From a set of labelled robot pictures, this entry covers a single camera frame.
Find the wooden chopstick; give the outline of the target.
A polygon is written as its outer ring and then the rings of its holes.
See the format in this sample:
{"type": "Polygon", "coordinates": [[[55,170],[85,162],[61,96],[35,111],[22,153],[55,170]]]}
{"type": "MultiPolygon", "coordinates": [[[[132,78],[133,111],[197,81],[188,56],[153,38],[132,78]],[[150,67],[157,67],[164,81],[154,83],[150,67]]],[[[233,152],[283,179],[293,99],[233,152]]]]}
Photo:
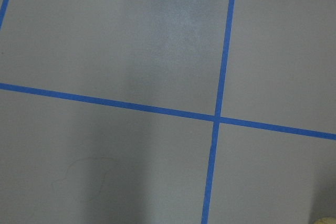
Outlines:
{"type": "Polygon", "coordinates": [[[322,217],[314,221],[313,224],[336,224],[336,217],[322,217]]]}

